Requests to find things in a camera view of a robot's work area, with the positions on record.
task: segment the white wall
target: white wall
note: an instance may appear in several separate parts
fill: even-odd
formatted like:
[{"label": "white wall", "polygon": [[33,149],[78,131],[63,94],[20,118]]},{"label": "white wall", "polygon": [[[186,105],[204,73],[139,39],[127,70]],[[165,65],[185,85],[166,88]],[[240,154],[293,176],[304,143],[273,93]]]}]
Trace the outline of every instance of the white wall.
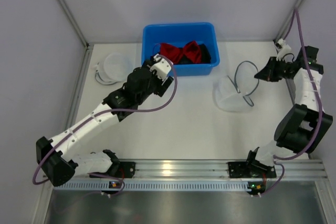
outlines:
[{"label": "white wall", "polygon": [[295,0],[66,0],[89,42],[140,41],[148,24],[208,21],[219,40],[271,40]]},{"label": "white wall", "polygon": [[[318,63],[324,66],[321,82],[322,103],[326,113],[336,121],[336,0],[306,0],[300,12],[305,45],[320,48]],[[287,39],[297,54],[300,50],[296,22]],[[326,167],[334,194],[336,195],[336,122],[314,152]]]},{"label": "white wall", "polygon": [[56,0],[0,0],[0,222],[31,222],[35,142],[62,130],[83,46]]}]

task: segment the white robotic arm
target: white robotic arm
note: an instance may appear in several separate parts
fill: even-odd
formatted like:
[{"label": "white robotic arm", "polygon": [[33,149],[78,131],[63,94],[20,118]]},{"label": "white robotic arm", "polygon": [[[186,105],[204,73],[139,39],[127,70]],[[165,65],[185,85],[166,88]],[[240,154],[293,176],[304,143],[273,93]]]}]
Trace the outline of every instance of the white robotic arm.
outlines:
[{"label": "white robotic arm", "polygon": [[[268,175],[268,177],[274,176],[275,174],[270,172],[274,171],[274,157],[281,160],[290,160],[304,152],[313,152],[333,121],[333,117],[325,114],[322,105],[318,102],[320,100],[320,82],[323,75],[323,66],[316,62],[319,49],[310,46],[305,47],[313,79],[311,81],[304,63],[302,49],[295,61],[285,62],[282,51],[284,48],[288,53],[287,50],[290,47],[287,47],[283,40],[281,40],[281,45],[276,44],[276,46],[278,52],[281,53],[281,57],[270,57],[267,65],[255,75],[255,78],[270,82],[277,82],[282,78],[292,79],[296,88],[295,104],[276,128],[274,141],[250,151],[246,163],[243,165],[245,171],[241,170],[240,174],[236,173],[234,175],[236,177],[250,176],[251,174],[261,177],[263,174]],[[284,149],[291,150],[296,155],[282,158],[285,154]]]},{"label": "white robotic arm", "polygon": [[60,186],[73,176],[96,172],[113,176],[119,160],[112,151],[77,155],[77,150],[137,110],[150,94],[163,96],[173,82],[168,76],[171,66],[165,57],[155,55],[135,68],[123,87],[111,92],[84,119],[50,139],[40,138],[36,142],[37,163],[51,183]]}]

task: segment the purple cable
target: purple cable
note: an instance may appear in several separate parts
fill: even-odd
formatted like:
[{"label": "purple cable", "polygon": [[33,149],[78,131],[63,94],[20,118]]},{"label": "purple cable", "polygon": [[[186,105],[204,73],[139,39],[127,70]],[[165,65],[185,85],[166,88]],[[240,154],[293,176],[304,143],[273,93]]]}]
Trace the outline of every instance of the purple cable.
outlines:
[{"label": "purple cable", "polygon": [[[119,183],[122,184],[122,187],[120,188],[119,191],[117,191],[115,194],[112,194],[111,196],[116,196],[118,194],[121,194],[121,192],[125,189],[125,182],[123,181],[123,179],[119,179],[119,178],[115,178],[115,177],[110,177],[110,176],[106,176],[106,175],[103,175],[103,174],[97,174],[97,173],[90,173],[90,175],[93,175],[93,176],[97,176],[97,177],[101,177],[101,178],[109,178],[109,179],[114,179],[114,180],[117,180]],[[83,200],[84,198],[92,195],[92,194],[101,194],[102,192],[101,191],[91,191],[87,194],[84,194],[83,196],[80,196],[78,199],[76,199],[74,202],[72,202],[69,206],[67,206],[66,208],[62,209],[62,210],[57,210],[56,208],[56,203],[55,203],[55,199],[53,199],[53,207],[54,207],[54,211],[57,213],[57,214],[63,214],[64,212],[68,211],[74,204],[76,204],[77,202]]]},{"label": "purple cable", "polygon": [[317,121],[315,130],[314,130],[314,133],[313,133],[313,135],[312,135],[309,143],[307,144],[307,146],[305,148],[303,148],[303,150],[301,152],[299,152],[296,155],[291,156],[291,157],[278,157],[278,156],[274,155],[274,158],[276,158],[278,160],[291,160],[291,159],[297,158],[297,157],[301,156],[303,153],[305,153],[311,147],[311,145],[314,143],[314,141],[315,141],[315,139],[316,139],[316,137],[317,137],[317,135],[319,133],[319,130],[320,130],[320,127],[321,127],[321,123],[322,123],[322,110],[323,110],[322,101],[321,101],[321,98],[319,96],[319,92],[317,90],[316,84],[314,82],[313,75],[311,74],[311,71],[310,71],[310,68],[309,68],[307,54],[306,54],[306,50],[304,48],[304,42],[303,42],[303,36],[302,36],[302,29],[301,29],[301,22],[300,22],[299,11],[297,10],[297,8],[294,9],[293,15],[295,15],[296,19],[297,19],[298,29],[299,29],[299,36],[300,36],[300,42],[301,42],[301,48],[302,48],[302,53],[303,53],[303,59],[304,59],[304,62],[305,62],[304,65],[306,66],[309,79],[310,79],[311,84],[312,84],[312,86],[314,88],[315,97],[316,97],[316,100],[317,100],[317,103],[318,103],[318,106],[319,106],[319,117],[318,117],[318,121]]},{"label": "purple cable", "polygon": [[282,173],[281,173],[280,177],[278,178],[278,180],[275,181],[275,183],[270,188],[268,188],[266,191],[264,191],[262,194],[260,194],[262,196],[265,195],[265,194],[267,194],[267,193],[269,193],[270,191],[272,191],[280,183],[280,181],[282,180],[283,176],[285,175],[285,167],[284,167],[284,165],[276,163],[276,162],[274,162],[274,164],[275,165],[279,165],[279,166],[282,167]]},{"label": "purple cable", "polygon": [[[172,68],[172,71],[173,71],[173,75],[174,75],[174,90],[173,90],[173,93],[171,95],[171,97],[169,98],[169,100],[163,104],[162,106],[160,107],[157,107],[155,109],[149,109],[149,110],[131,110],[131,109],[111,109],[111,110],[104,110],[104,111],[101,111],[97,114],[94,115],[94,117],[96,116],[100,116],[102,114],[105,114],[105,113],[110,113],[110,112],[154,112],[154,111],[158,111],[158,110],[161,110],[163,109],[164,107],[166,107],[168,104],[171,103],[171,101],[173,100],[175,94],[176,94],[176,91],[177,91],[177,74],[176,74],[176,70],[173,66],[173,64],[171,63],[171,61],[166,57],[166,56],[163,56],[162,55],[162,58],[165,59],[168,64],[170,65],[170,67]],[[76,133],[80,128],[82,128],[85,124],[87,124],[88,122],[90,122],[91,120],[93,119],[93,117],[90,117],[88,119],[86,119],[84,122],[82,122],[80,125],[78,125],[74,130],[73,130],[73,133]],[[49,179],[45,179],[45,180],[42,180],[42,181],[36,181],[36,178],[37,178],[37,175],[38,175],[38,172],[40,171],[40,169],[42,168],[43,164],[45,163],[45,161],[48,159],[48,157],[53,153],[53,151],[55,151],[62,143],[64,143],[67,139],[69,139],[69,137],[71,137],[71,133],[69,133],[68,135],[66,135],[61,141],[59,141],[58,144],[56,144],[45,156],[44,158],[42,158],[41,162],[38,164],[35,172],[34,172],[34,175],[33,175],[33,184],[34,185],[40,185],[40,184],[43,184],[45,182],[47,182]]]}]

